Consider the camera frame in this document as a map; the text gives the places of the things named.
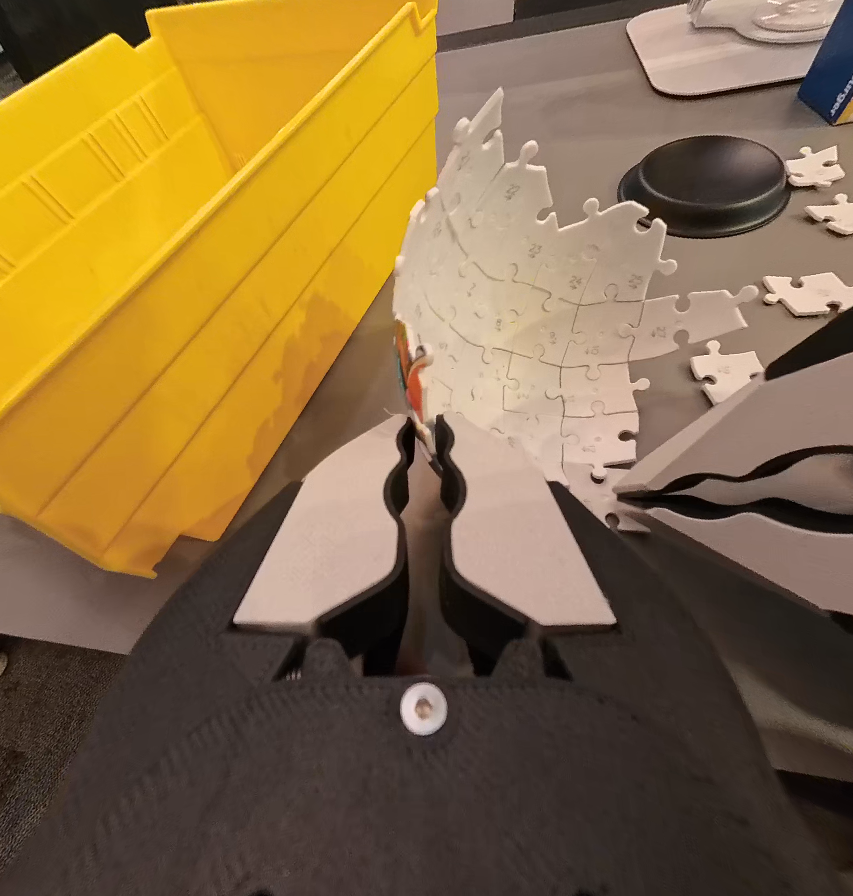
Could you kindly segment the white puzzle ball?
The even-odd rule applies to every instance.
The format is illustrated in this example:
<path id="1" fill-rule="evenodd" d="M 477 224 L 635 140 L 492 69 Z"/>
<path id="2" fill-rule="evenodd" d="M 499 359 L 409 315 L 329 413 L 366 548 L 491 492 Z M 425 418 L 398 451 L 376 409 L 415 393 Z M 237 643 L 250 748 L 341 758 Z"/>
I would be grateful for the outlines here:
<path id="1" fill-rule="evenodd" d="M 503 89 L 455 126 L 434 188 L 410 213 L 395 266 L 392 310 L 399 368 L 414 428 L 436 456 L 439 417 L 469 420 L 521 446 L 566 480 L 581 464 L 597 482 L 633 463 L 635 393 L 649 387 L 630 364 L 674 352 L 676 336 L 706 342 L 747 321 L 750 285 L 648 298 L 667 226 L 635 202 L 561 226 L 538 144 L 515 161 L 503 147 Z"/>

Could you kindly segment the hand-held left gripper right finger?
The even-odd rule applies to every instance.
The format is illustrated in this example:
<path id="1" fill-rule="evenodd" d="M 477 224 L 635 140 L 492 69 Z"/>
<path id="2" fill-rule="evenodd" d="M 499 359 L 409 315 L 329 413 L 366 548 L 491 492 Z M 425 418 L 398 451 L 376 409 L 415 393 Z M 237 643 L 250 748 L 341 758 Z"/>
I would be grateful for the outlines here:
<path id="1" fill-rule="evenodd" d="M 440 607 L 476 676 L 490 676 L 510 644 L 615 629 L 551 484 L 522 446 L 440 415 L 436 459 L 451 516 Z"/>

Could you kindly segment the white flat mat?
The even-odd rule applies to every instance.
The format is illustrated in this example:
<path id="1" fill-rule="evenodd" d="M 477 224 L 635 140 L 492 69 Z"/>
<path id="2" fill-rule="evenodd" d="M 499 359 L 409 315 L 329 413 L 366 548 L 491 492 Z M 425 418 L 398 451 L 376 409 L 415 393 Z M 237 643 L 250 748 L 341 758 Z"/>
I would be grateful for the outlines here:
<path id="1" fill-rule="evenodd" d="M 686 4 L 645 12 L 625 27 L 651 86 L 667 96 L 701 97 L 800 81 L 823 41 L 771 44 L 725 28 L 694 28 Z"/>

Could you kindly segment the yellow plastic bin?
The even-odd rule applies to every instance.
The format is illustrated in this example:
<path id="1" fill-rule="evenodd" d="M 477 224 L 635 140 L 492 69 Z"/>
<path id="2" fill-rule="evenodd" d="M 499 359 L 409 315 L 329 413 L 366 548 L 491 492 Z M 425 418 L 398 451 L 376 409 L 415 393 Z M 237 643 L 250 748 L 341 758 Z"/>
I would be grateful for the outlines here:
<path id="1" fill-rule="evenodd" d="M 0 102 L 0 513 L 219 538 L 434 184 L 436 7 L 152 8 Z"/>

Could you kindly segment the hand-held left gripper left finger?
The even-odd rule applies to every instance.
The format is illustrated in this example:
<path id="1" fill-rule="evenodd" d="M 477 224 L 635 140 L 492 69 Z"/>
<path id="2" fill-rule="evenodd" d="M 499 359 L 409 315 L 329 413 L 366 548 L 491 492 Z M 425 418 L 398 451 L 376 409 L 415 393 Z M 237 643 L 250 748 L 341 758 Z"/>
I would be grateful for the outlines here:
<path id="1" fill-rule="evenodd" d="M 234 625 L 331 639 L 366 676 L 395 672 L 410 605 L 407 539 L 414 427 L 389 417 L 302 480 Z"/>

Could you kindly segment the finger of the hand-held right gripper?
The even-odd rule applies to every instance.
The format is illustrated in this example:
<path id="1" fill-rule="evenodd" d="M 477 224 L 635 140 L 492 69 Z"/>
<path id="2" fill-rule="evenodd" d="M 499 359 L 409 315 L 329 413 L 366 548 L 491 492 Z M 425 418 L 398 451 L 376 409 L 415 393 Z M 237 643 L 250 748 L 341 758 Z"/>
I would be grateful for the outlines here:
<path id="1" fill-rule="evenodd" d="M 853 616 L 853 513 L 767 498 L 723 505 L 690 496 L 626 497 L 637 515 L 829 612 Z"/>
<path id="2" fill-rule="evenodd" d="M 814 454 L 853 454 L 853 351 L 756 377 L 639 460 L 615 492 L 656 497 L 706 478 L 743 482 Z"/>

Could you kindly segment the blue puzzle box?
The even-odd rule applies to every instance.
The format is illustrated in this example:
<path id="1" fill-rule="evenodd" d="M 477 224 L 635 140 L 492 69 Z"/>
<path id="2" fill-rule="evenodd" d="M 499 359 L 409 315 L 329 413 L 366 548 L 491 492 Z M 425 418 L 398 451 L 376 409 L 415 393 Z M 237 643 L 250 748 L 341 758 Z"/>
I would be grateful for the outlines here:
<path id="1" fill-rule="evenodd" d="M 825 36 L 798 99 L 831 126 L 853 122 L 853 1 L 845 1 Z"/>

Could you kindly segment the clear plastic holder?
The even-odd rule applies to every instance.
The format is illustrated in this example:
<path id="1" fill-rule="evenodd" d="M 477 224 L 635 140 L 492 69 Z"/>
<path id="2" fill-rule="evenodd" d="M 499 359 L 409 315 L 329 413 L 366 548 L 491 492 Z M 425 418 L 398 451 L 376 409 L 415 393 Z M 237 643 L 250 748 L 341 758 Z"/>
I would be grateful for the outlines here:
<path id="1" fill-rule="evenodd" d="M 762 43 L 819 43 L 827 35 L 842 1 L 689 1 L 694 28 L 725 28 Z"/>

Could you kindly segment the black round stand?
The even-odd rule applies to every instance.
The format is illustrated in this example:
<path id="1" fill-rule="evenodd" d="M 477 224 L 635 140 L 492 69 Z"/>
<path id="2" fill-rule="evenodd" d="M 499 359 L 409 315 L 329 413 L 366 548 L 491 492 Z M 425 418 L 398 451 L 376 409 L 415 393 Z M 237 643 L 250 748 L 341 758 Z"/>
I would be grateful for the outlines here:
<path id="1" fill-rule="evenodd" d="M 698 135 L 658 146 L 622 176 L 616 196 L 646 208 L 645 226 L 660 218 L 672 236 L 713 239 L 767 225 L 788 206 L 791 187 L 770 147 Z"/>

